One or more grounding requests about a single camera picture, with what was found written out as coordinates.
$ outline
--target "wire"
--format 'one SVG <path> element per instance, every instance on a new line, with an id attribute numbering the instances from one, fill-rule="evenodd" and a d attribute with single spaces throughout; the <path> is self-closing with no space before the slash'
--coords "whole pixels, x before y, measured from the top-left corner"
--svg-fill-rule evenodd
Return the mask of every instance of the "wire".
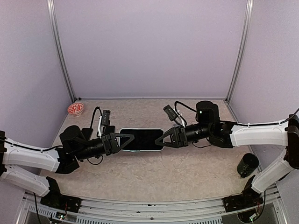
<path id="1" fill-rule="evenodd" d="M 93 110 L 93 117 L 92 117 L 92 122 L 90 123 L 90 128 L 93 127 L 93 120 L 94 120 L 94 116 L 95 116 L 95 113 L 96 113 L 97 110 L 100 111 L 100 114 L 101 114 L 101 116 L 102 116 L 102 110 L 100 109 L 99 106 L 97 106 L 97 107 Z"/>
<path id="2" fill-rule="evenodd" d="M 263 213 L 263 210 L 265 208 L 265 204 L 266 204 L 266 191 L 264 192 L 263 194 L 263 208 L 262 208 L 262 211 L 261 213 L 259 213 L 258 217 L 256 219 L 254 219 L 253 221 L 255 222 L 256 220 L 258 220 L 261 216 L 262 216 L 262 213 Z"/>
<path id="3" fill-rule="evenodd" d="M 101 159 L 101 161 L 98 162 L 98 163 L 92 163 L 92 162 L 89 161 L 89 159 L 87 159 L 87 161 L 88 161 L 90 164 L 97 166 L 97 165 L 99 165 L 99 164 L 101 164 L 101 163 L 103 162 L 104 157 L 103 157 L 102 155 L 100 155 L 100 157 L 102 157 L 102 159 Z"/>
<path id="4" fill-rule="evenodd" d="M 177 112 L 177 104 L 181 104 L 182 106 L 188 108 L 189 110 L 193 111 L 193 112 L 196 112 L 196 110 L 192 109 L 191 107 L 187 106 L 186 104 L 183 104 L 182 102 L 180 101 L 176 101 L 174 102 L 174 108 Z M 242 123 L 237 123 L 237 122 L 233 122 L 233 121 L 225 121 L 225 120 L 220 120 L 220 122 L 223 122 L 223 123 L 227 123 L 227 122 L 230 122 L 230 123 L 233 123 L 235 125 L 238 125 L 238 126 L 243 126 L 243 127 L 257 127 L 257 126 L 269 126 L 269 125 L 279 125 L 279 124 L 284 124 L 286 122 L 288 122 L 289 120 L 291 120 L 293 117 L 295 117 L 295 115 L 299 112 L 299 108 L 295 111 L 295 113 L 292 114 L 292 116 L 290 116 L 289 118 L 281 121 L 281 122 L 272 122 L 272 123 L 262 123 L 262 124 L 242 124 Z"/>
<path id="5" fill-rule="evenodd" d="M 196 112 L 196 110 L 194 110 L 193 108 L 187 106 L 186 104 L 183 104 L 183 103 L 180 102 L 180 101 L 176 101 L 176 102 L 174 102 L 174 108 L 175 108 L 176 110 L 177 110 L 177 104 L 181 104 L 182 106 L 188 108 L 189 110 L 191 110 L 191 111 L 193 111 L 193 112 Z"/>
<path id="6" fill-rule="evenodd" d="M 37 219 L 38 219 L 39 224 L 42 224 L 41 219 L 40 219 L 39 214 L 38 214 L 37 202 L 36 202 L 36 194 L 33 193 L 33 195 L 34 195 L 34 201 L 36 203 L 36 215 L 37 215 Z"/>
<path id="7" fill-rule="evenodd" d="M 182 126 L 177 120 L 174 120 L 174 122 L 175 122 L 178 126 Z"/>
<path id="8" fill-rule="evenodd" d="M 59 146 L 53 146 L 51 148 L 47 148 L 47 149 L 44 149 L 44 150 L 40 150 L 40 149 L 36 149 L 36 148 L 30 148 L 30 147 L 27 147 L 27 146 L 22 146 L 22 145 L 18 145 L 18 144 L 14 144 L 12 142 L 9 142 L 9 141 L 6 141 L 6 140 L 3 140 L 3 139 L 0 139 L 1 141 L 9 144 L 9 145 L 12 145 L 12 146 L 17 146 L 17 147 L 20 147 L 20 148 L 24 148 L 24 149 L 29 149 L 29 150 L 32 150 L 32 151 L 37 151 L 37 152 L 47 152 L 47 151 L 50 151 L 54 148 L 59 148 L 59 147 L 63 147 L 62 145 L 59 145 Z"/>
<path id="9" fill-rule="evenodd" d="M 183 104 L 182 102 L 180 101 L 176 101 L 174 102 L 174 109 L 175 111 L 177 112 L 177 114 L 180 116 L 180 118 L 184 121 L 185 123 L 185 126 L 187 126 L 187 121 L 185 120 L 185 118 L 178 112 L 177 110 L 177 104 L 181 104 L 182 106 L 186 107 L 187 109 L 193 111 L 193 112 L 196 112 L 196 110 L 192 109 L 191 107 L 187 106 L 186 104 Z"/>
<path id="10" fill-rule="evenodd" d="M 195 145 L 195 142 L 192 142 L 192 145 L 194 146 L 194 147 L 196 147 L 196 148 L 205 148 L 205 147 L 209 147 L 209 146 L 211 146 L 211 145 L 213 145 L 213 144 L 210 144 L 210 145 L 206 145 L 206 146 L 196 146 Z"/>

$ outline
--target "purple wall panel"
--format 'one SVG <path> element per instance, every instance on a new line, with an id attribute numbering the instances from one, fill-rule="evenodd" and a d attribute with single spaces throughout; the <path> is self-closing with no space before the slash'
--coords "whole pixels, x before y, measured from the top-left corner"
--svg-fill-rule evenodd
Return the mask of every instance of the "purple wall panel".
<path id="1" fill-rule="evenodd" d="M 245 0 L 55 2 L 81 98 L 225 98 Z"/>
<path id="2" fill-rule="evenodd" d="M 240 122 L 287 118 L 299 107 L 299 1 L 255 1 L 241 72 L 231 105 Z M 281 152 L 255 146 L 263 167 Z M 299 172 L 278 183 L 291 224 L 299 223 Z"/>
<path id="3" fill-rule="evenodd" d="M 49 147 L 70 100 L 63 81 L 46 1 L 0 1 L 0 130 Z M 0 222 L 15 223 L 24 190 L 0 182 Z"/>

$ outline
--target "white robot arm segment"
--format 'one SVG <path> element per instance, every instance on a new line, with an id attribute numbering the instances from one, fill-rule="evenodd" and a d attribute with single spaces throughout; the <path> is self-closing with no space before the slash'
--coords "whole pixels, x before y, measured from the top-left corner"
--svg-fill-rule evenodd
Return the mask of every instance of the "white robot arm segment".
<path id="1" fill-rule="evenodd" d="M 234 125 L 230 139 L 234 147 L 244 145 L 288 145 L 288 122 L 268 126 Z"/>
<path id="2" fill-rule="evenodd" d="M 43 197 L 49 193 L 49 182 L 44 176 L 35 175 L 16 165 L 5 165 L 6 171 L 0 176 L 0 181 L 35 192 Z"/>
<path id="3" fill-rule="evenodd" d="M 20 146 L 36 149 L 37 151 L 25 149 Z M 7 149 L 7 151 L 3 155 L 2 163 L 6 165 L 23 165 L 55 172 L 60 163 L 58 161 L 59 156 L 56 150 L 45 151 L 45 148 L 21 144 L 19 142 L 13 141 L 12 139 L 7 139 L 4 147 Z"/>

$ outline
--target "table surface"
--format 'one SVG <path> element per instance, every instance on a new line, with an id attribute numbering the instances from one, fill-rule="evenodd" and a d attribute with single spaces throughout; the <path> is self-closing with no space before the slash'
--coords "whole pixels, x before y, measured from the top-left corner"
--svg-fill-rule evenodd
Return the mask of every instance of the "table surface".
<path id="1" fill-rule="evenodd" d="M 163 107 L 173 106 L 174 99 L 84 100 L 80 117 L 70 115 L 58 134 L 70 125 L 89 127 L 93 110 L 100 106 L 111 111 L 111 125 L 121 128 L 173 127 Z M 181 100 L 195 108 L 199 100 Z M 212 100 L 219 106 L 221 120 L 233 120 L 222 100 Z M 195 113 L 178 105 L 188 124 L 196 123 Z M 96 138 L 98 116 L 95 116 L 92 138 Z M 53 145 L 60 145 L 57 135 Z M 206 140 L 198 146 L 208 144 Z M 104 156 L 100 165 L 79 162 L 80 168 L 68 175 L 46 170 L 43 176 L 57 180 L 63 194 L 96 199 L 161 202 L 185 201 L 240 193 L 248 178 L 239 177 L 236 167 L 248 147 L 223 149 L 215 146 L 203 149 L 192 145 L 179 149 L 165 147 L 159 152 L 124 152 Z"/>

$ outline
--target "black cylindrical motor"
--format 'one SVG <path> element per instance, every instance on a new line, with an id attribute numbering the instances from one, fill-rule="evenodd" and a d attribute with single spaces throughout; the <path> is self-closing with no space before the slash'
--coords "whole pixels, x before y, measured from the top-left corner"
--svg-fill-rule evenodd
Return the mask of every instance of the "black cylindrical motor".
<path id="1" fill-rule="evenodd" d="M 203 123 L 216 124 L 220 120 L 219 109 L 217 104 L 211 101 L 200 101 L 196 104 L 196 121 Z"/>
<path id="2" fill-rule="evenodd" d="M 197 141 L 209 137 L 208 124 L 188 125 L 185 128 L 188 142 Z"/>
<path id="3" fill-rule="evenodd" d="M 75 153 L 77 160 L 82 161 L 91 157 L 98 157 L 105 154 L 105 149 L 101 138 L 90 140 L 88 143 L 90 146 L 87 146 Z"/>

